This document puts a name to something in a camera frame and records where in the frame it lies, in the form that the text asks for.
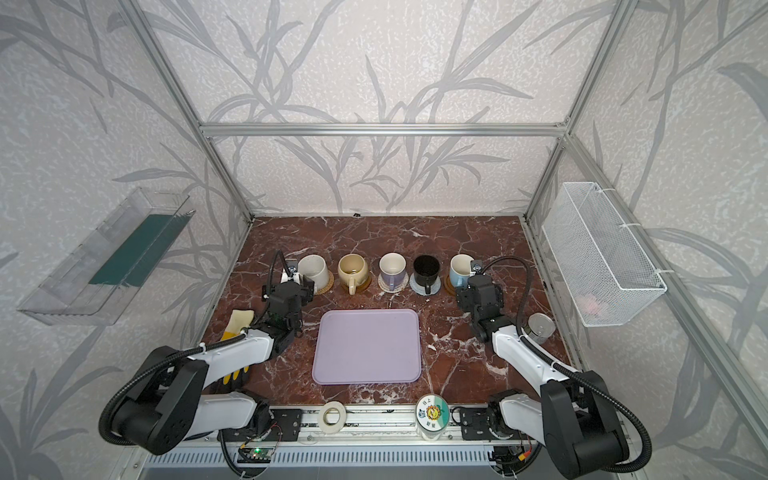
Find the brown wooden coaster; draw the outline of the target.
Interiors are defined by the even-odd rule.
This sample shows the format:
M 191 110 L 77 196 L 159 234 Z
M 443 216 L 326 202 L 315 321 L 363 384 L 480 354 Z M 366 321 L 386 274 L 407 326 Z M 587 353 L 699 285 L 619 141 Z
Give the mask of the brown wooden coaster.
M 356 293 L 361 293 L 361 292 L 364 292 L 366 289 L 368 289 L 369 286 L 371 285 L 373 279 L 374 279 L 373 274 L 369 273 L 367 279 L 361 285 L 358 285 L 356 287 Z M 349 287 L 348 287 L 348 285 L 346 283 L 343 283 L 341 285 L 341 288 L 345 292 L 349 291 Z

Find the woven cork coaster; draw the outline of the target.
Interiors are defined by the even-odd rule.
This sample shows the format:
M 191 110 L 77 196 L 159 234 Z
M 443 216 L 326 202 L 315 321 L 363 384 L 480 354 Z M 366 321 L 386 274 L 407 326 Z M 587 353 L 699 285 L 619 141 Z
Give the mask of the woven cork coaster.
M 328 273 L 328 282 L 322 288 L 317 289 L 315 291 L 315 295 L 324 295 L 324 294 L 328 293 L 333 288 L 333 286 L 334 286 L 334 280 L 335 280 L 334 275 L 331 272 L 329 272 Z

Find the grey round coaster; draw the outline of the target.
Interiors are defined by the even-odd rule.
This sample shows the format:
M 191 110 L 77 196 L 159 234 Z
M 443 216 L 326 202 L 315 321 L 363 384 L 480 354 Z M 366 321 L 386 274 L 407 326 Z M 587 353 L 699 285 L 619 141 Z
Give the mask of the grey round coaster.
M 416 294 L 427 297 L 436 295 L 442 287 L 442 282 L 440 278 L 436 278 L 429 287 L 425 287 L 416 281 L 415 276 L 411 276 L 409 279 L 409 286 Z

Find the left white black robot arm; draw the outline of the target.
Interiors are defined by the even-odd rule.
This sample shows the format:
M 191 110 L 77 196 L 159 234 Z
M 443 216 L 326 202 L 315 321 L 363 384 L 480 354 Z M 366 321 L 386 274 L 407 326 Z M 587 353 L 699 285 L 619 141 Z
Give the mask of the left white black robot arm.
M 156 348 L 107 402 L 98 421 L 100 436 L 162 455 L 191 436 L 258 425 L 267 416 L 258 411 L 265 400 L 238 391 L 203 391 L 283 353 L 301 330 L 301 309 L 313 297 L 313 281 L 288 280 L 268 290 L 263 317 L 235 337 L 185 351 Z

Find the black mug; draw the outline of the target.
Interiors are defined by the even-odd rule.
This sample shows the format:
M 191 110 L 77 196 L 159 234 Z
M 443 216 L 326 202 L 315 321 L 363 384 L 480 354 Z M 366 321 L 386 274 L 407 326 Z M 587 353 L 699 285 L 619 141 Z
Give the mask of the black mug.
M 439 260 L 431 255 L 419 255 L 413 261 L 413 275 L 416 277 L 416 281 L 429 287 L 436 278 L 439 278 L 440 273 Z

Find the amber brown coaster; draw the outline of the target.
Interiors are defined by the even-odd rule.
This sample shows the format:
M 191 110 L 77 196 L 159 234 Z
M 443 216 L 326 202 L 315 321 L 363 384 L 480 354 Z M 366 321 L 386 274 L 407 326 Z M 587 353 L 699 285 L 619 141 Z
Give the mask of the amber brown coaster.
M 442 279 L 442 281 L 443 281 L 443 285 L 444 285 L 444 287 L 445 287 L 445 290 L 446 290 L 446 292 L 447 292 L 447 293 L 448 293 L 450 296 L 455 296 L 455 295 L 456 295 L 455 287 L 452 285 L 452 283 L 451 283 L 451 281 L 450 281 L 450 277 L 449 277 L 449 276 L 445 276 L 445 277 Z

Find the white mug blue handle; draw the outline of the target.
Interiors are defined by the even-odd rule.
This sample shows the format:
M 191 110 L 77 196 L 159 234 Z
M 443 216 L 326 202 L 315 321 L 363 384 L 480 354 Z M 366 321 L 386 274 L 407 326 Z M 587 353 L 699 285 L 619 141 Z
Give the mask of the white mug blue handle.
M 450 261 L 450 284 L 458 289 L 465 287 L 472 275 L 472 262 L 474 258 L 467 254 L 457 254 Z

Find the beige mug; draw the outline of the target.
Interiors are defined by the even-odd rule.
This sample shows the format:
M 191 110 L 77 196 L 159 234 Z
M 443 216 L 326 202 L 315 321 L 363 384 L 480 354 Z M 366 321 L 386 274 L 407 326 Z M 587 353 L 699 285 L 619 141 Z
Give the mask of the beige mug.
M 356 287 L 361 285 L 370 273 L 369 264 L 365 258 L 356 253 L 343 256 L 338 264 L 337 273 L 349 287 L 348 294 L 356 294 Z

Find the beige spiral woven coaster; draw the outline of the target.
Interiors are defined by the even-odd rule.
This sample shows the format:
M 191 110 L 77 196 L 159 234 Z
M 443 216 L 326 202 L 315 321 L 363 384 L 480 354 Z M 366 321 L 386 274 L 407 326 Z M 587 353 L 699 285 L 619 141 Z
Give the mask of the beige spiral woven coaster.
M 383 273 L 380 273 L 377 277 L 377 282 L 379 288 L 388 294 L 396 294 L 398 292 L 403 291 L 409 284 L 409 275 L 407 273 L 404 273 L 402 276 L 402 279 L 399 283 L 397 283 L 394 286 L 391 286 L 388 282 L 388 277 L 384 275 Z

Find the lavender plastic tray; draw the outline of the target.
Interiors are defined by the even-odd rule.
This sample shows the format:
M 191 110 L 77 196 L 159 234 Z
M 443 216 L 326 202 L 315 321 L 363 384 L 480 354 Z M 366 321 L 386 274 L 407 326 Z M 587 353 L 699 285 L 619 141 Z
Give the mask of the lavender plastic tray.
M 412 383 L 421 371 L 420 321 L 414 310 L 332 310 L 322 316 L 312 368 L 315 383 Z

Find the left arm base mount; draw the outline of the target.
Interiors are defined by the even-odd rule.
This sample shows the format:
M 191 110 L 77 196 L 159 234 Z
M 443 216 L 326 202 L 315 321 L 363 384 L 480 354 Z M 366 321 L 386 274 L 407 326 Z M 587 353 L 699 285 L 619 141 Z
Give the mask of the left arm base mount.
M 301 430 L 301 409 L 271 409 L 270 417 L 253 420 L 241 429 L 224 429 L 226 442 L 296 442 Z

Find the yellow work glove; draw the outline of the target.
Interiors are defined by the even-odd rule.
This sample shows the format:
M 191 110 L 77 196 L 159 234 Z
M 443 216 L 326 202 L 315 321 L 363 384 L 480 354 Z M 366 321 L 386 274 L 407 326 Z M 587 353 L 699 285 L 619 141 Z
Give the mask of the yellow work glove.
M 255 312 L 253 310 L 233 310 L 221 340 L 228 340 L 239 335 L 241 330 L 248 327 L 254 318 Z M 219 379 L 211 387 L 211 392 L 214 394 L 225 394 L 240 390 L 247 383 L 248 377 L 249 367 L 246 366 Z

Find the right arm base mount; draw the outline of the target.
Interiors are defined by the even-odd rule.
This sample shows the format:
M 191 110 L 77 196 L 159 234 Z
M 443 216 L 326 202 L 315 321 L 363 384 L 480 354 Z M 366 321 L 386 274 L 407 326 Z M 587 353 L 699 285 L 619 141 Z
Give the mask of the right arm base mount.
M 459 418 L 462 439 L 466 441 L 528 441 L 529 437 L 509 427 L 503 420 L 500 407 L 455 407 Z

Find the pink object in basket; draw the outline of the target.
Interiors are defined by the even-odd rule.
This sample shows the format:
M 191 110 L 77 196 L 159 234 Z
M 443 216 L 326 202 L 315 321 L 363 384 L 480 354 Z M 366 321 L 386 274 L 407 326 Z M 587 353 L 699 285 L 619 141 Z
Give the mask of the pink object in basket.
M 597 316 L 603 311 L 603 303 L 592 294 L 581 296 L 578 305 L 584 315 Z

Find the aluminium front rail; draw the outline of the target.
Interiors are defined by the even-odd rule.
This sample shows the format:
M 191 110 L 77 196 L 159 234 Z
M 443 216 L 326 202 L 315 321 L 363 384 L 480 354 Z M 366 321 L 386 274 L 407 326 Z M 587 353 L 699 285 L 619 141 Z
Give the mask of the aluminium front rail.
M 296 442 L 302 445 L 410 445 L 476 443 L 493 445 L 544 445 L 544 430 L 537 401 L 527 398 L 523 403 L 507 403 L 505 407 L 512 412 L 511 418 L 518 422 L 514 430 L 519 430 L 529 437 L 528 441 L 466 441 L 462 439 L 461 428 L 457 423 L 459 418 L 451 416 L 449 425 L 443 435 L 433 441 L 423 439 L 417 430 L 415 405 L 348 405 L 347 421 L 344 428 L 337 434 L 326 435 L 320 431 L 317 424 L 317 414 L 320 406 L 279 406 L 272 409 L 301 409 L 303 411 L 301 430 Z

